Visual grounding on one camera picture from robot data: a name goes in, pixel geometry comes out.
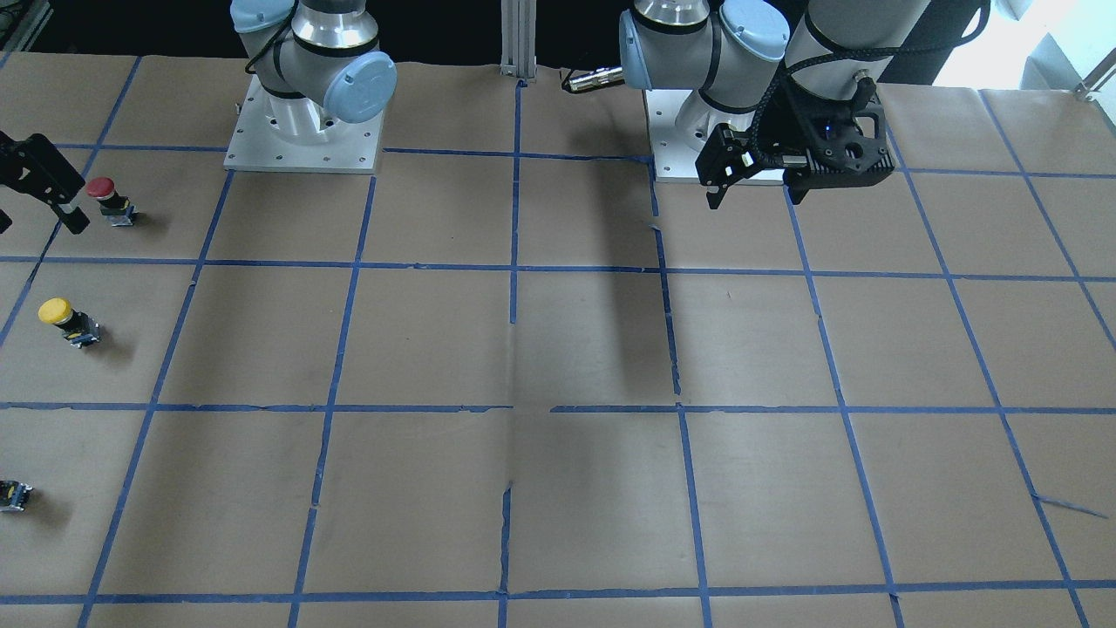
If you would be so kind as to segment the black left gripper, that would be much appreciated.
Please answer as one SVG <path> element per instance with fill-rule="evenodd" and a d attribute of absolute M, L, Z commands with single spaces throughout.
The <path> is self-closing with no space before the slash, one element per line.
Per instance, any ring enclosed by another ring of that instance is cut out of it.
<path fill-rule="evenodd" d="M 706 186 L 710 210 L 718 210 L 728 190 L 764 170 L 782 168 L 785 161 L 775 154 L 764 154 L 756 146 L 753 132 L 735 131 L 728 123 L 718 123 L 708 132 L 704 147 L 695 160 L 698 181 Z"/>

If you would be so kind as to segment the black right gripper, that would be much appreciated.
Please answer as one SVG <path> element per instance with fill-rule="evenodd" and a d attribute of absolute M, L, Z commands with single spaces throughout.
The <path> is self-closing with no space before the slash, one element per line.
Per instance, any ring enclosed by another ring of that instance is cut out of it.
<path fill-rule="evenodd" d="M 73 201 L 83 191 L 85 180 L 41 133 L 32 133 L 25 141 L 1 133 L 1 183 L 52 204 L 52 212 L 74 235 L 92 225 L 79 203 Z"/>

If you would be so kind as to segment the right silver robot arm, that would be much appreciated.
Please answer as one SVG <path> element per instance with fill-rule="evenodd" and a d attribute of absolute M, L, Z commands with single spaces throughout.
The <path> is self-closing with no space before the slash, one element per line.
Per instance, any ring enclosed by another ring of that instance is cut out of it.
<path fill-rule="evenodd" d="M 228 8 L 254 77 L 238 114 L 227 167 L 243 171 L 371 171 L 382 115 L 398 73 L 379 47 L 379 28 L 363 1 L 234 1 Z M 3 137 L 3 186 L 51 207 L 79 234 L 89 219 L 80 195 L 99 203 L 114 226 L 135 207 L 110 178 L 83 178 L 40 133 Z"/>

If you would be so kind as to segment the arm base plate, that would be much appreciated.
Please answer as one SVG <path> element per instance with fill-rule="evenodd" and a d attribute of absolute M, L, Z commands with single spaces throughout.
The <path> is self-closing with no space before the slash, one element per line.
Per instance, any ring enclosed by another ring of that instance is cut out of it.
<path fill-rule="evenodd" d="M 283 174 L 374 174 L 385 114 L 347 123 L 310 99 L 280 99 L 248 85 L 223 166 Z"/>
<path fill-rule="evenodd" d="M 745 131 L 754 116 L 716 110 L 695 89 L 647 89 L 643 95 L 655 178 L 662 183 L 698 184 L 695 160 L 714 126 L 728 123 L 733 131 Z"/>

